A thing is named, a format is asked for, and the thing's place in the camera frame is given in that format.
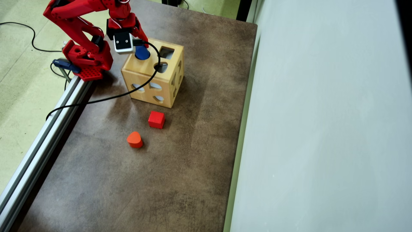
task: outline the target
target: square hole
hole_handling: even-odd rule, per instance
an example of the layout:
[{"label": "square hole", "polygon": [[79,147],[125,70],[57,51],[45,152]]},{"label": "square hole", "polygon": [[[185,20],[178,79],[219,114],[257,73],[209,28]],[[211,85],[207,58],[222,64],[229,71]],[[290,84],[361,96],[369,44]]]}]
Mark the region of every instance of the square hole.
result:
[{"label": "square hole", "polygon": [[165,59],[171,59],[175,50],[173,48],[161,47],[160,48],[160,57]]}]

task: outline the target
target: metal extrusion frame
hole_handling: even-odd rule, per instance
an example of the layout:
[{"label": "metal extrusion frame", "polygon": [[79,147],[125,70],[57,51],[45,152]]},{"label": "metal extrusion frame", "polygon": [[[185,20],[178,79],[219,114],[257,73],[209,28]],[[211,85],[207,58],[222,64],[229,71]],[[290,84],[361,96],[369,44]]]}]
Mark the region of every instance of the metal extrusion frame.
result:
[{"label": "metal extrusion frame", "polygon": [[[82,102],[92,81],[75,76],[61,96],[56,108]],[[0,231],[7,232],[39,178],[60,138],[78,107],[63,108],[45,122],[33,144],[23,157],[5,190],[0,195]]]}]

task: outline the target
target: brown table surface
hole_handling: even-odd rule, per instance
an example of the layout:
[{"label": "brown table surface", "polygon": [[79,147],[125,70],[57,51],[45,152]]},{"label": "brown table surface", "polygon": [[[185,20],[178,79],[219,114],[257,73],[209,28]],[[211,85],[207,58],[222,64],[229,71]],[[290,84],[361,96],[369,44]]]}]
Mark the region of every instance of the brown table surface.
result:
[{"label": "brown table surface", "polygon": [[[222,231],[257,26],[131,1],[148,37],[183,45],[173,108],[121,97],[88,105],[19,231]],[[126,92],[114,52],[90,100]],[[162,130],[150,128],[163,112]],[[126,138],[138,131],[139,149]]]}]

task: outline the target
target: black wire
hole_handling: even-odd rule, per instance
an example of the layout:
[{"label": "black wire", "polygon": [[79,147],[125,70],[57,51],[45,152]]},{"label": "black wire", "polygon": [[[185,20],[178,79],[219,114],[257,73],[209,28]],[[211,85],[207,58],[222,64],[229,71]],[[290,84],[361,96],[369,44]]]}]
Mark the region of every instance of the black wire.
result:
[{"label": "black wire", "polygon": [[187,4],[187,9],[189,9],[189,4],[185,0],[183,0],[183,2]]},{"label": "black wire", "polygon": [[[149,43],[149,42],[145,42],[145,41],[142,41],[142,42],[143,42],[143,44],[148,44],[148,45],[152,46],[152,47],[155,49],[155,51],[156,51],[156,53],[157,53],[157,57],[158,57],[157,66],[160,66],[160,53],[159,53],[159,51],[157,50],[157,48],[156,48],[153,44],[151,44],[151,43]],[[53,112],[55,112],[55,111],[57,111],[57,110],[60,110],[60,109],[64,109],[64,108],[67,108],[67,107],[84,106],[84,105],[87,105],[87,104],[92,104],[92,103],[97,103],[97,102],[103,102],[103,101],[111,100],[111,99],[114,99],[114,98],[118,98],[118,97],[123,97],[123,96],[129,95],[129,94],[131,94],[131,93],[139,90],[140,88],[144,87],[145,85],[147,85],[147,84],[155,77],[156,73],[157,73],[157,69],[154,70],[153,75],[152,75],[146,82],[144,82],[141,86],[139,86],[139,87],[137,87],[137,88],[135,88],[135,89],[132,89],[132,90],[126,92],[126,93],[122,93],[122,94],[119,94],[119,95],[116,95],[116,96],[112,96],[112,97],[108,97],[108,98],[99,99],[99,100],[96,100],[96,101],[84,102],[84,103],[77,103],[77,104],[73,104],[73,105],[67,105],[67,106],[57,107],[57,108],[55,108],[54,110],[50,111],[50,113],[49,113],[49,114],[47,115],[47,117],[46,117],[46,120],[49,118],[49,116],[50,116]]]},{"label": "black wire", "polygon": [[42,52],[61,52],[61,51],[48,51],[48,50],[43,50],[43,49],[40,49],[40,48],[36,48],[35,45],[34,45],[34,38],[36,37],[36,32],[34,31],[34,29],[31,26],[27,26],[25,24],[16,23],[16,22],[0,23],[0,25],[3,25],[3,24],[18,24],[18,25],[22,25],[22,26],[26,26],[26,27],[30,28],[33,31],[33,39],[31,40],[31,45],[34,47],[34,49],[37,49],[37,50],[42,51]]},{"label": "black wire", "polygon": [[64,78],[63,75],[58,74],[57,72],[55,72],[55,71],[52,69],[52,65],[53,65],[53,63],[50,64],[50,70],[51,70],[54,74],[56,74],[56,75],[61,76],[61,77]]},{"label": "black wire", "polygon": [[66,91],[66,85],[67,85],[67,79],[66,79],[66,82],[64,83],[64,91]]},{"label": "black wire", "polygon": [[52,65],[53,65],[53,63],[51,63],[51,64],[50,64],[50,70],[51,70],[54,74],[56,74],[56,75],[58,75],[58,76],[61,76],[61,77],[65,78],[63,75],[60,75],[60,74],[58,74],[57,72],[55,72],[55,71],[52,69]]}]

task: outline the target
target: red cube block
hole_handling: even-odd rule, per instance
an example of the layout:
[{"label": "red cube block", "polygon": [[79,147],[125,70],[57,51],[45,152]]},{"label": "red cube block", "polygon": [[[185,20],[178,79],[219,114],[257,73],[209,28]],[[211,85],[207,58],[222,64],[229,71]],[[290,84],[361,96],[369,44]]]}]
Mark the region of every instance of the red cube block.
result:
[{"label": "red cube block", "polygon": [[162,129],[164,124],[164,113],[152,111],[149,117],[149,126]]}]

